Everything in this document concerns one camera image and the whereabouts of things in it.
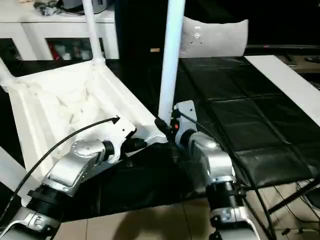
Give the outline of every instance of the black fabric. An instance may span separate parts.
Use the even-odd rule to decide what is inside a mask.
[[[168,0],[115,0],[115,26],[121,59],[161,58]]]
[[[319,1],[215,0],[237,19],[249,19],[249,45],[319,45]]]
[[[6,62],[15,76],[73,63]],[[107,60],[106,64],[156,116],[161,62]],[[3,92],[1,95],[7,98],[3,109],[10,109],[8,96]],[[214,134],[222,147],[233,149],[236,176],[248,188],[250,185],[237,161],[249,169],[259,188],[310,179],[319,174],[319,127],[244,58],[180,60],[174,102],[186,100],[194,101],[199,122]],[[14,129],[9,110],[2,121],[4,119],[7,119],[7,128]],[[13,148],[19,148],[17,132],[12,134],[15,138],[10,141],[12,150],[8,151],[21,154]],[[199,165],[173,144],[154,144],[83,183],[65,220],[203,196],[204,186],[194,182],[198,169]]]

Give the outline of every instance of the black connector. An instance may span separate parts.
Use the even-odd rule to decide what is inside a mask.
[[[71,197],[46,185],[40,185],[36,190],[30,190],[31,200],[27,208],[50,218],[61,221]]]
[[[115,154],[115,149],[114,149],[114,145],[112,144],[111,141],[103,141],[102,143],[103,143],[104,148],[105,148],[103,161],[106,161],[106,160],[108,160],[110,155]]]
[[[148,144],[142,138],[129,138],[121,146],[121,152],[131,153],[147,147]]]

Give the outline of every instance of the white table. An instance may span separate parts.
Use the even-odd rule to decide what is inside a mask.
[[[118,42],[114,6],[96,14],[98,36],[105,57],[118,59]],[[84,15],[61,13],[42,16],[33,2],[1,0],[0,39],[12,39],[23,60],[53,60],[47,39],[89,38]]]

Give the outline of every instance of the white panel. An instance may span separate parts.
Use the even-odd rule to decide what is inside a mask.
[[[53,60],[46,38],[89,38],[86,23],[73,22],[34,22],[23,23],[23,28],[35,48],[38,60]],[[98,37],[103,39],[107,59],[118,59],[116,25],[97,23]]]
[[[61,91],[61,100],[64,96],[63,93],[65,93],[69,97],[72,95],[78,102],[80,101],[78,97],[81,99],[78,94],[81,95],[82,93],[81,82],[83,82],[87,87],[86,90],[95,98],[97,102],[95,106],[103,112],[103,119],[118,115],[124,121],[129,121],[137,130],[133,137],[144,139],[148,145],[167,142],[166,136],[155,125],[156,118],[104,64],[94,65],[91,60],[18,77],[18,80],[19,84],[11,85],[8,87],[8,91],[27,170],[52,145],[68,135],[69,130],[73,129],[73,126],[71,126],[73,123],[68,119],[68,115],[64,114],[66,112],[65,107],[60,105],[59,108],[55,108],[54,104],[49,101],[50,98],[47,98],[47,102],[45,101],[46,98],[40,98],[42,91],[43,94],[53,94],[54,87],[52,86],[56,86],[55,90]],[[70,83],[71,80],[73,80],[73,84],[68,85],[67,82]],[[86,117],[80,117],[81,123],[78,122],[81,126],[76,127],[77,129],[96,122],[94,118],[89,118],[91,117],[89,116],[90,112],[84,111],[81,115],[83,116],[83,114],[87,115]],[[121,136],[116,132],[122,133],[124,132],[123,129],[127,128],[112,128],[114,132],[112,136]],[[56,160],[68,151],[69,148],[65,143],[48,156],[32,175],[37,180],[43,178]]]
[[[0,23],[0,39],[12,39],[23,60],[37,60],[20,23]]]
[[[116,25],[99,23],[98,32],[103,39],[103,48],[106,59],[119,59]]]
[[[245,58],[320,126],[319,90],[276,56],[246,56]]]
[[[15,191],[21,180],[27,174],[27,171],[2,147],[0,147],[0,159],[0,182],[6,185],[11,191]],[[38,181],[30,176],[18,192],[18,195],[21,198],[30,200],[30,197],[27,196],[28,192],[36,189],[39,184]]]

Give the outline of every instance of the white shelf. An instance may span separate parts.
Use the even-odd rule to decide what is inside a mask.
[[[61,13],[42,16],[35,10],[34,2],[19,3],[18,0],[0,0],[0,23],[85,23],[84,15]],[[95,14],[96,23],[115,23],[114,6]]]

